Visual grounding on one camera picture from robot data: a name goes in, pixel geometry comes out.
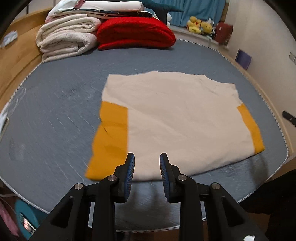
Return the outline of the beige and orange garment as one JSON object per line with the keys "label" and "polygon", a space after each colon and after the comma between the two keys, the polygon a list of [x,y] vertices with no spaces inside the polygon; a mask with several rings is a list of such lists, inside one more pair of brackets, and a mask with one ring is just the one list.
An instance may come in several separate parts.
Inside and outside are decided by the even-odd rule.
{"label": "beige and orange garment", "polygon": [[85,176],[102,180],[135,156],[134,179],[159,180],[159,157],[186,175],[242,161],[265,149],[236,86],[179,72],[111,74]]}

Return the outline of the white folded clothes stack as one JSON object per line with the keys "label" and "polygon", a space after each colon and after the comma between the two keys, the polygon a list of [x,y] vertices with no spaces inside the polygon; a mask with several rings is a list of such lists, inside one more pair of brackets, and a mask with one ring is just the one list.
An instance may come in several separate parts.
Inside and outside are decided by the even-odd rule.
{"label": "white folded clothes stack", "polygon": [[59,17],[86,14],[99,19],[140,16],[151,18],[140,1],[59,1],[48,13],[45,22]]}

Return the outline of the red folded blanket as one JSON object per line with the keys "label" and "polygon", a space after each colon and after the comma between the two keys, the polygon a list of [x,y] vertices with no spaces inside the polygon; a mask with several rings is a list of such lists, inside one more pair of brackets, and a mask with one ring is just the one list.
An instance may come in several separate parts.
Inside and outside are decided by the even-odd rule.
{"label": "red folded blanket", "polygon": [[100,51],[120,48],[168,49],[174,33],[156,18],[121,17],[103,22],[97,30]]}

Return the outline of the yellow plush toys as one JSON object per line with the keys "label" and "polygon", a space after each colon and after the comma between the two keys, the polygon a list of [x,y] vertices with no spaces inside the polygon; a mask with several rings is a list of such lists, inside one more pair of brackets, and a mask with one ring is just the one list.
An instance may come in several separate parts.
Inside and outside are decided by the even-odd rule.
{"label": "yellow plush toys", "polygon": [[211,18],[206,21],[202,21],[195,16],[191,16],[187,21],[187,29],[191,33],[198,35],[214,35],[214,22]]}

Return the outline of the cream folded blanket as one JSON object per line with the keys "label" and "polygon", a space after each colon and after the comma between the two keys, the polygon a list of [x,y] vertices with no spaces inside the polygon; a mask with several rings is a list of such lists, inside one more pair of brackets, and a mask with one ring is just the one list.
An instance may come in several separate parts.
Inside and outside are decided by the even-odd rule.
{"label": "cream folded blanket", "polygon": [[100,25],[99,19],[86,14],[64,16],[44,24],[36,35],[42,62],[78,56],[93,49]]}

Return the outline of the white plush toy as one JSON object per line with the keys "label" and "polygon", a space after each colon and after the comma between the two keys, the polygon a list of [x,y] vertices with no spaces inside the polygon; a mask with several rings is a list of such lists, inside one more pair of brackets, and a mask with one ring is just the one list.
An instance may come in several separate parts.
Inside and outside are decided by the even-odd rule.
{"label": "white plush toy", "polygon": [[167,13],[167,15],[166,15],[166,26],[167,27],[170,27],[170,21],[172,20],[172,17],[171,17],[171,15],[170,15],[170,13]]}

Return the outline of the teal plush toy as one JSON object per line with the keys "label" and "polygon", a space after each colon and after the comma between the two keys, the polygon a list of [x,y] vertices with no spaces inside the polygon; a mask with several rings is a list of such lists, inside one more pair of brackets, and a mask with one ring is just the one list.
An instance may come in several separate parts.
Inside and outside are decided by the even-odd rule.
{"label": "teal plush toy", "polygon": [[183,10],[172,5],[168,4],[160,4],[160,3],[155,3],[154,1],[151,0],[141,0],[145,8],[152,9],[154,13],[157,14],[164,14],[165,16],[167,15],[168,12],[178,12],[182,13]]}

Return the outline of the blue curtain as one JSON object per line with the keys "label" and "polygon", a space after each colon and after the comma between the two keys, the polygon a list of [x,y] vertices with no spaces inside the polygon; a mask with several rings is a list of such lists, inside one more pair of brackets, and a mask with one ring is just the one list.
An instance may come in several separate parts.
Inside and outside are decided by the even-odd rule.
{"label": "blue curtain", "polygon": [[183,13],[170,12],[171,25],[185,27],[191,16],[206,21],[211,18],[216,25],[222,16],[225,0],[160,0],[154,1],[160,4],[168,4],[182,9]]}

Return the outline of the white item on headboard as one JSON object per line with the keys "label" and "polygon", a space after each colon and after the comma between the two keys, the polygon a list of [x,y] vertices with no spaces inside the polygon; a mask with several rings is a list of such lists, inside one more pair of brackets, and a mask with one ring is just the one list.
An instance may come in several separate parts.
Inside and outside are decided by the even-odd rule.
{"label": "white item on headboard", "polygon": [[4,36],[3,41],[1,43],[1,48],[4,48],[14,40],[18,38],[18,32],[17,31],[11,31],[6,36]]}

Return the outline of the wall switch plates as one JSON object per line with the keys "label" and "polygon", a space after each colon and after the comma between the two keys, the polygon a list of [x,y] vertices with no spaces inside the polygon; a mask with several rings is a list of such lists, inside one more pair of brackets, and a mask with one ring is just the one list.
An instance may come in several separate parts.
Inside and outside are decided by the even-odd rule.
{"label": "wall switch plates", "polygon": [[296,63],[296,56],[292,52],[289,54],[289,59],[293,61],[293,63]]}

